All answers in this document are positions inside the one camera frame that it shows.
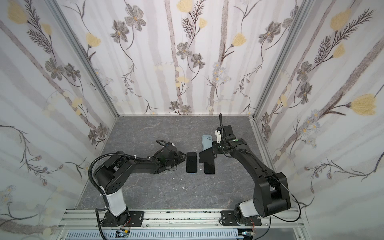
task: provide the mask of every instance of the yellow flower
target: yellow flower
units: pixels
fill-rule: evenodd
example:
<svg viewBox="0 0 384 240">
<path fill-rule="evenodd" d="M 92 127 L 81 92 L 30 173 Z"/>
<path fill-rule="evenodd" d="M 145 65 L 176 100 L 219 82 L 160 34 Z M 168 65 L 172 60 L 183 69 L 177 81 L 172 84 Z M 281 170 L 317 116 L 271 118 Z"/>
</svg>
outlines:
<svg viewBox="0 0 384 240">
<path fill-rule="evenodd" d="M 183 13 L 188 13 L 192 10 L 192 0 L 180 0 L 176 5 L 177 9 Z"/>
<path fill-rule="evenodd" d="M 88 45 L 90 45 L 91 47 L 97 47 L 101 43 L 101 40 L 95 37 L 92 33 L 87 33 L 86 39 Z"/>
<path fill-rule="evenodd" d="M 333 53 L 333 57 L 334 57 L 334 58 L 341 57 L 342 55 L 344 55 L 344 53 L 345 53 L 344 45 L 343 45 L 343 44 L 340 44 L 340 45 L 336 48 L 335 52 Z"/>
<path fill-rule="evenodd" d="M 8 18 L 17 24 L 23 24 L 27 21 L 27 16 L 23 8 L 15 1 L 9 2 Z"/>
<path fill-rule="evenodd" d="M 349 20 L 351 9 L 347 9 L 345 12 L 340 12 L 331 19 L 331 28 L 334 31 L 339 31 Z"/>
<path fill-rule="evenodd" d="M 287 106 L 287 96 L 285 96 L 283 94 L 280 99 L 281 99 L 281 102 L 283 103 L 283 107 L 286 107 Z"/>
<path fill-rule="evenodd" d="M 52 104 L 48 104 L 48 105 L 47 105 L 47 109 L 48 109 L 49 111 L 54 111 L 54 110 L 55 110 L 55 106 L 53 106 Z"/>
<path fill-rule="evenodd" d="M 236 34 L 233 39 L 232 45 L 235 47 L 241 46 L 246 42 L 245 36 L 241 33 Z"/>
<path fill-rule="evenodd" d="M 82 98 L 74 98 L 74 100 L 72 102 L 72 107 L 73 108 L 77 108 L 82 103 L 83 103 L 83 99 Z"/>
<path fill-rule="evenodd" d="M 179 82 L 189 83 L 189 79 L 185 78 L 183 76 L 177 77 L 176 80 L 179 81 Z"/>
<path fill-rule="evenodd" d="M 41 26 L 43 27 L 43 30 L 46 34 L 48 35 L 52 35 L 52 29 L 51 29 L 51 25 L 47 24 L 47 23 L 42 23 Z"/>
<path fill-rule="evenodd" d="M 207 25 L 207 20 L 205 20 L 204 18 L 200 18 L 199 20 L 199 28 L 204 28 L 206 25 Z"/>
<path fill-rule="evenodd" d="M 359 115 L 374 115 L 376 113 L 374 111 L 374 109 L 376 108 L 375 102 L 375 96 L 370 93 L 356 98 L 350 103 L 350 106 L 347 107 L 351 108 L 355 113 Z"/>
</svg>

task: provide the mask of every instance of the metal mounting plate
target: metal mounting plate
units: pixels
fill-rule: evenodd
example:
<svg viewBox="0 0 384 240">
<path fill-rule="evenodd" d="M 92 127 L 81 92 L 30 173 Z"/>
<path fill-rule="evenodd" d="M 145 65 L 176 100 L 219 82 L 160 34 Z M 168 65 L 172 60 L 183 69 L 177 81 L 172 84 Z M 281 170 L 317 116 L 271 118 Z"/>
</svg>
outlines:
<svg viewBox="0 0 384 240">
<path fill-rule="evenodd" d="M 221 211 L 221 218 L 223 222 L 223 227 L 233 227 L 233 226 L 239 226 L 239 224 L 236 222 L 235 219 L 235 211 Z M 251 218 L 255 226 L 261 226 L 262 221 L 257 217 Z M 246 226 L 252 226 L 252 222 L 249 221 Z"/>
</svg>

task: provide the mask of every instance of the aluminum frame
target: aluminum frame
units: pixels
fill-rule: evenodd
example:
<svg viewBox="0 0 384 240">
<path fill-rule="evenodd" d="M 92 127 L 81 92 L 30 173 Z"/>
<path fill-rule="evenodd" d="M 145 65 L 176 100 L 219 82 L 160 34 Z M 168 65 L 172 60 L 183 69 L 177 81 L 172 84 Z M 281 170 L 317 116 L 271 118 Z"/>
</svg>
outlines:
<svg viewBox="0 0 384 240">
<path fill-rule="evenodd" d="M 249 226 L 223 227 L 219 220 L 222 210 L 233 209 L 155 209 L 155 210 L 132 210 L 144 211 L 144 219 L 141 227 L 131 227 L 131 229 L 223 229 L 235 228 L 244 229 Z M 102 219 L 105 212 L 100 212 Z M 278 217 L 287 220 L 294 220 L 298 216 L 297 209 L 289 209 L 276 214 Z M 256 228 L 267 229 L 269 227 L 269 217 L 262 218 L 262 225 Z M 271 228 L 293 228 L 298 236 L 305 236 L 304 223 L 302 219 L 296 222 L 284 222 L 271 216 Z M 93 210 L 66 210 L 52 239 L 64 240 L 69 230 L 95 230 L 97 229 L 96 214 Z"/>
</svg>

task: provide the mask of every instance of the blue smartphone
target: blue smartphone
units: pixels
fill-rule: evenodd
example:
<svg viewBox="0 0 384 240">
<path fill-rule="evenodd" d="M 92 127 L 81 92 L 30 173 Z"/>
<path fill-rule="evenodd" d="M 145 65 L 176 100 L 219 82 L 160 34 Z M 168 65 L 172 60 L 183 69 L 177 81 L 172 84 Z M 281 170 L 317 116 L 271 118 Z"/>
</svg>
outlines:
<svg viewBox="0 0 384 240">
<path fill-rule="evenodd" d="M 212 147 L 212 136 L 211 135 L 201 136 L 201 141 L 203 142 L 203 151 Z"/>
<path fill-rule="evenodd" d="M 201 140 L 203 142 L 203 150 L 206 150 L 212 147 L 212 136 L 211 135 L 203 135 L 201 136 Z M 208 160 L 204 162 L 204 173 L 205 174 L 215 174 L 215 159 Z"/>
</svg>

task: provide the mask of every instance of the gray flower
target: gray flower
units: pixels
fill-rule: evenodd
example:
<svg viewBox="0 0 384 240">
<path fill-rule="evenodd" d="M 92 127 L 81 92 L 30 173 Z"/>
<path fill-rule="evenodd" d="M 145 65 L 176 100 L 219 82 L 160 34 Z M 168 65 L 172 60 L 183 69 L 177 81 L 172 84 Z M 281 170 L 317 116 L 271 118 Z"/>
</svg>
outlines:
<svg viewBox="0 0 384 240">
<path fill-rule="evenodd" d="M 199 53 L 199 54 L 193 54 L 193 55 L 192 55 L 192 57 L 191 57 L 191 61 L 193 62 L 193 67 L 194 67 L 194 68 L 197 67 L 197 65 L 198 65 L 200 68 L 203 68 L 203 67 L 204 67 L 205 63 L 203 63 L 203 62 L 201 61 L 201 59 L 203 59 L 203 58 L 201 57 L 201 54 L 200 54 L 200 53 Z"/>
<path fill-rule="evenodd" d="M 67 76 L 72 77 L 74 82 L 76 82 L 76 77 L 78 77 L 78 78 L 81 77 L 80 71 L 75 70 L 74 66 L 72 66 L 72 64 L 68 63 L 68 65 L 66 65 L 64 68 L 65 68 L 65 72 L 67 73 Z"/>
<path fill-rule="evenodd" d="M 56 61 L 53 58 L 49 58 L 49 61 L 45 62 L 45 69 L 51 73 L 51 78 L 61 79 L 63 78 L 61 75 L 64 73 L 64 68 L 62 66 L 57 66 Z"/>
<path fill-rule="evenodd" d="M 179 50 L 176 55 L 180 56 L 181 59 L 185 59 L 185 57 L 190 57 L 192 56 L 192 52 L 188 51 L 188 43 L 179 43 L 177 45 L 177 49 Z"/>
<path fill-rule="evenodd" d="M 263 122 L 268 122 L 268 118 L 269 118 L 269 115 L 267 112 L 265 112 L 265 114 L 262 116 L 262 121 Z"/>
<path fill-rule="evenodd" d="M 95 130 L 91 130 L 88 134 L 88 139 L 90 141 L 92 141 L 92 145 L 94 145 L 96 143 L 96 138 L 97 138 L 97 134 L 96 134 L 96 131 Z"/>
<path fill-rule="evenodd" d="M 281 25 L 283 28 L 289 28 L 292 25 L 297 10 L 299 10 L 299 6 L 295 6 L 295 8 L 291 10 L 291 17 L 284 19 L 283 24 Z"/>
<path fill-rule="evenodd" d="M 144 15 L 143 11 L 136 5 L 131 7 L 131 5 L 127 4 L 125 11 L 130 15 L 130 17 L 125 17 L 125 21 L 128 26 L 135 25 L 137 31 L 141 31 L 141 26 L 146 26 L 147 23 L 141 19 Z"/>
<path fill-rule="evenodd" d="M 263 129 L 263 133 L 265 135 L 265 138 L 268 138 L 269 134 L 271 134 L 271 132 L 272 132 L 271 127 L 268 124 L 266 124 L 264 126 L 264 129 Z"/>
<path fill-rule="evenodd" d="M 179 105 L 180 103 L 178 103 L 178 101 L 171 101 L 170 102 L 170 107 L 169 109 L 171 109 L 172 111 L 174 111 L 175 109 L 179 109 Z"/>
<path fill-rule="evenodd" d="M 184 105 L 181 107 L 180 109 L 180 112 L 183 114 L 183 115 L 187 115 L 187 114 L 190 114 L 192 113 L 192 107 L 191 106 L 187 106 L 187 105 Z"/>
<path fill-rule="evenodd" d="M 305 61 L 301 65 L 301 69 L 297 70 L 297 81 L 305 82 L 308 79 L 307 73 L 311 71 L 312 64 L 309 64 L 308 61 Z"/>
<path fill-rule="evenodd" d="M 115 30 L 115 33 L 111 33 L 111 37 L 113 37 L 113 41 L 118 43 L 121 38 L 124 40 L 124 42 L 128 42 L 126 34 L 129 34 L 129 30 L 125 25 L 125 22 L 113 20 L 112 29 Z"/>
<path fill-rule="evenodd" d="M 104 137 L 107 134 L 107 127 L 104 127 L 102 123 L 97 127 L 97 133 L 100 137 Z"/>
<path fill-rule="evenodd" d="M 311 94 L 311 90 L 312 90 L 312 85 L 310 85 L 308 82 L 306 82 L 305 84 L 303 84 L 301 87 L 301 92 L 297 95 L 298 98 L 302 98 L 301 99 L 301 104 L 305 104 L 308 102 L 308 97 L 307 95 L 308 94 Z"/>
<path fill-rule="evenodd" d="M 273 40 L 273 36 L 278 35 L 280 33 L 280 25 L 281 23 L 271 22 L 269 26 L 265 29 L 266 33 L 259 35 L 259 43 L 263 43 L 265 40 L 271 43 Z"/>
</svg>

